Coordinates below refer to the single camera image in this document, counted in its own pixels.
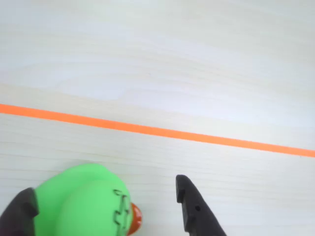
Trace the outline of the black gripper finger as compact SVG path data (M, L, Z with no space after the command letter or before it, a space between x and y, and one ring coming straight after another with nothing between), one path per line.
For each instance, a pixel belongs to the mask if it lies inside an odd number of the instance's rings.
M35 190L19 192L0 216L2 236L34 236L34 218L39 214Z
M199 190L186 175L176 175L176 199L182 205L185 232L191 236L226 236Z

